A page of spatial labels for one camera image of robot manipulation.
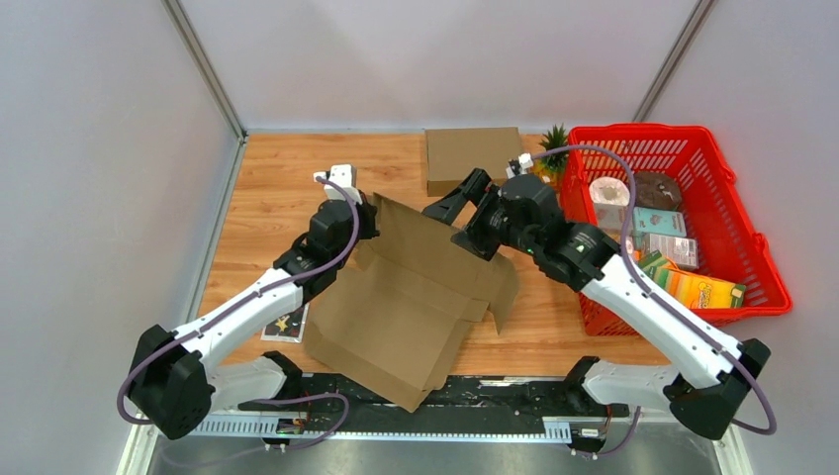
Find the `metal floor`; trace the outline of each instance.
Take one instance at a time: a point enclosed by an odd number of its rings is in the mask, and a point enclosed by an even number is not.
[[[612,443],[626,425],[613,425]],[[634,440],[618,455],[587,461],[572,457],[567,448],[546,444],[477,442],[404,442],[327,440],[286,454],[258,452],[230,463],[201,469],[168,465],[157,456],[181,462],[203,462],[259,446],[254,439],[185,437],[162,440],[149,474],[248,475],[523,475],[523,474],[643,474],[719,475],[713,445],[674,424],[642,424]]]

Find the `wood surface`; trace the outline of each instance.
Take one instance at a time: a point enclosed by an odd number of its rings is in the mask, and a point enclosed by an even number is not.
[[[527,151],[542,150],[539,136],[522,136],[522,142]],[[358,188],[368,194],[378,192],[416,209],[434,201],[424,191],[424,149],[422,134],[251,136],[201,314],[253,283],[307,230],[310,216],[325,198],[323,187],[312,181],[314,171],[352,163],[358,169]],[[464,215],[463,222],[468,220],[467,211]],[[583,355],[627,364],[666,363],[641,337],[587,336],[572,291],[548,280],[526,255],[510,249],[502,253],[513,260],[521,284],[513,313],[501,335],[490,314],[476,324],[452,374],[561,376]],[[305,372],[329,371],[301,344],[262,341],[258,335],[227,363],[248,361],[269,350],[284,353]]]

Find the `red plastic basket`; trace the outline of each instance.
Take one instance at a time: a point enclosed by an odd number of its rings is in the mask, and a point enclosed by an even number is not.
[[[688,236],[699,245],[697,272],[746,285],[743,307],[696,310],[706,322],[724,327],[750,317],[784,314],[792,308],[767,241],[752,227],[734,188],[736,175],[708,129],[656,124],[577,127],[571,131],[569,143],[608,148],[633,171],[658,171],[676,179],[683,196],[679,211],[685,215]],[[597,223],[589,184],[602,176],[626,179],[620,165],[602,153],[570,153],[560,192],[566,218]],[[587,334],[636,334],[614,313],[582,294],[580,305]]]

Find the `brown cardboard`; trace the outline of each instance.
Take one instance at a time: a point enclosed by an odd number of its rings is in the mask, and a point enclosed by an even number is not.
[[[504,183],[508,162],[522,153],[516,127],[427,130],[425,147],[428,196],[446,195],[473,168],[483,168],[494,181]]]
[[[303,344],[332,370],[413,412],[445,383],[457,351],[489,310],[501,331],[518,292],[513,264],[451,243],[456,231],[374,195],[381,235],[361,242],[310,309]]]

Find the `card with star picture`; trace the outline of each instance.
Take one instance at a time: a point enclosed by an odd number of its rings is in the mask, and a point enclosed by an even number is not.
[[[262,329],[260,339],[266,341],[286,341],[299,343],[303,341],[303,328],[306,326],[306,314],[309,312],[309,304],[277,318]]]

